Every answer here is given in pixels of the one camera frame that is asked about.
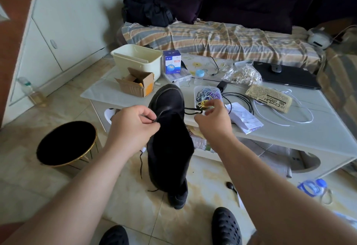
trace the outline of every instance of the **black laptop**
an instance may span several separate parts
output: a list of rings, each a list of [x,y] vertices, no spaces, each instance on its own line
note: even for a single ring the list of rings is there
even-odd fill
[[[254,68],[261,74],[263,81],[270,81],[279,84],[289,84],[297,87],[320,90],[321,86],[316,80],[316,76],[305,68],[281,65],[281,72],[274,72],[271,63],[253,62]]]

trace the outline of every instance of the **white coffee table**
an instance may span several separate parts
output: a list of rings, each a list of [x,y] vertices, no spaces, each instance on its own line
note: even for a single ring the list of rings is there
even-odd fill
[[[119,84],[114,78],[120,78],[120,72],[117,67],[114,67],[105,74],[99,81],[87,89],[81,97],[91,100],[92,105],[97,112],[97,115],[103,124],[106,131],[109,131],[109,123],[104,117],[104,111],[108,108],[124,108],[133,105],[148,106],[154,93],[160,88],[155,86],[154,91],[147,97],[139,98],[129,94],[122,93]],[[159,83],[165,85],[167,81],[164,78],[158,80]],[[217,86],[218,82],[205,80],[206,85]],[[194,107],[194,85],[193,80],[190,84],[185,83],[181,86],[181,91],[185,99],[185,107]],[[337,113],[328,103],[324,95],[319,90],[310,90],[293,86],[277,85],[273,83],[263,83],[264,86],[275,88],[278,90],[291,89],[292,94],[297,97],[304,106],[308,107],[313,113],[314,120],[312,123],[297,124],[285,121],[283,118],[275,114],[271,108],[258,105],[259,112],[266,118],[281,124],[293,125],[284,127],[272,124],[263,120],[259,116],[256,117],[264,124],[264,126],[248,135],[245,135],[241,130],[233,125],[234,133],[237,137],[253,139],[270,144],[276,144],[287,148],[293,148],[308,152],[316,157],[307,157],[311,163],[308,169],[294,171],[292,183],[297,184],[306,179],[314,179],[322,177],[328,173],[340,168],[357,157],[357,143],[341,121]],[[228,85],[225,92],[245,93],[246,85]],[[230,101],[239,102],[246,106],[244,102],[238,98],[229,97]],[[296,121],[307,121],[310,114],[304,108],[293,102],[286,117]],[[197,127],[193,115],[185,115],[185,124]],[[216,153],[209,151],[196,150],[194,155],[220,160]]]

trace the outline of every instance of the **black sneaker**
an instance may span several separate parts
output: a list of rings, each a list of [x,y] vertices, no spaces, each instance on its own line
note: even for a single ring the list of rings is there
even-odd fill
[[[212,217],[213,245],[242,245],[242,235],[233,213],[218,207]]]
[[[129,245],[126,230],[121,225],[114,225],[104,233],[99,245]]]
[[[184,123],[184,96],[176,85],[167,84],[157,91],[149,108],[161,125],[147,143],[150,179],[156,188],[169,193],[170,203],[179,209],[187,198],[186,173],[194,153]]]
[[[176,193],[167,194],[168,202],[172,207],[174,207],[174,209],[181,209],[184,207],[188,195],[189,195],[189,189],[187,187],[187,181],[185,179],[184,183]]]

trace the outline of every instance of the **white cabinet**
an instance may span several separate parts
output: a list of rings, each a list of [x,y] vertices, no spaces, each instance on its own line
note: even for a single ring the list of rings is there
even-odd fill
[[[33,20],[63,71],[92,53],[75,9],[73,0],[36,0],[33,10]]]
[[[60,73],[62,73],[60,66],[48,48],[35,22],[31,19],[20,67],[14,79],[26,77],[32,84],[42,86]],[[16,81],[11,102],[16,102],[24,96],[20,84]]]
[[[123,0],[72,0],[91,52],[114,42]]]

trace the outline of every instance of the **black bag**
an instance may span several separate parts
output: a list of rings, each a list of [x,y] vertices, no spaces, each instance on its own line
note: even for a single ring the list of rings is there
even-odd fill
[[[175,17],[170,9],[159,0],[124,0],[123,2],[124,22],[167,27],[174,21]]]

